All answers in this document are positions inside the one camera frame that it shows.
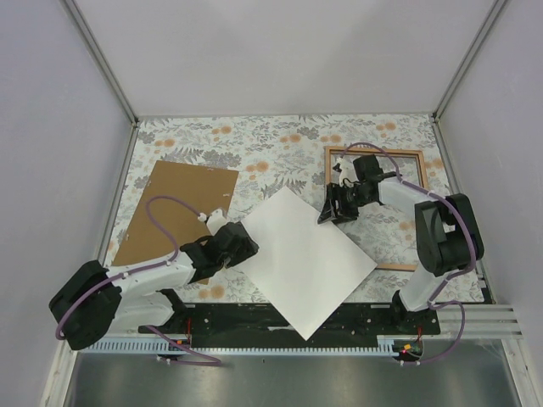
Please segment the printed pier photo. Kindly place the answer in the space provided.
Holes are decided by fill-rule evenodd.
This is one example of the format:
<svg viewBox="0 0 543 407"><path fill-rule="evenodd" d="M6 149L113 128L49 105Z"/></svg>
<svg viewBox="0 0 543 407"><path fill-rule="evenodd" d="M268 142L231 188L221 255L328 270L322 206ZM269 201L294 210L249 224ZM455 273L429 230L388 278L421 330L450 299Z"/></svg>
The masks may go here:
<svg viewBox="0 0 543 407"><path fill-rule="evenodd" d="M376 269L376 262L288 187L243 220L258 244L238 265L280 315L309 340Z"/></svg>

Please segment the brown cardboard backing board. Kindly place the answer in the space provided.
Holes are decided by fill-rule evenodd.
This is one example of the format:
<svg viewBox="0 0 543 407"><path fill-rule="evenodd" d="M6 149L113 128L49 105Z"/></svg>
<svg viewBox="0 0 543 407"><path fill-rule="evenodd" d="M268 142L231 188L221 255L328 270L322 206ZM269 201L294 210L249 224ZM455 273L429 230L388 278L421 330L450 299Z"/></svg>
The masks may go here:
<svg viewBox="0 0 543 407"><path fill-rule="evenodd" d="M182 246L207 236L209 231L190 209L167 197L180 199L207 215L219 208L227 211L237 179L236 170L157 161L112 265L132 265L174 250L173 243L148 218L146 204L151 198L159 197L150 204L151 215Z"/></svg>

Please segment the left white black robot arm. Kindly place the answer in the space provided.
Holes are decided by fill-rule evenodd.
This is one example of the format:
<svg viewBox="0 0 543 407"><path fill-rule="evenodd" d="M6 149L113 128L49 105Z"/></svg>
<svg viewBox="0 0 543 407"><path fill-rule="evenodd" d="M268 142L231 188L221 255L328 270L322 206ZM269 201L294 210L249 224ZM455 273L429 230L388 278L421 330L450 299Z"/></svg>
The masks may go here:
<svg viewBox="0 0 543 407"><path fill-rule="evenodd" d="M258 251L242 223L227 222L157 259L109 268L88 261L49 303L57 322L55 336L82 350L107 334L148 332L153 326L179 332L187 312L175 288L210 278Z"/></svg>

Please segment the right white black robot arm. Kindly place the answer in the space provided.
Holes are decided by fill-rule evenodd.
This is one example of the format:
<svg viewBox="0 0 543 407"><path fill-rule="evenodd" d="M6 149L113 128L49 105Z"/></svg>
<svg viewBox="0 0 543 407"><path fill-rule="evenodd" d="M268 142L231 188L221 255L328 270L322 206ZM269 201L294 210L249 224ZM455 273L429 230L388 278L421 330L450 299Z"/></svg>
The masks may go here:
<svg viewBox="0 0 543 407"><path fill-rule="evenodd" d="M339 158L333 170L339 180L326 185L319 224L354 221L369 204L394 207L415 221L418 265L394 294L388 314L395 332L408 333L419 323L418 312L434 309L446 284L471 271L484 254L469 198L441 197L405 180L398 168L386 172L373 154L352 162Z"/></svg>

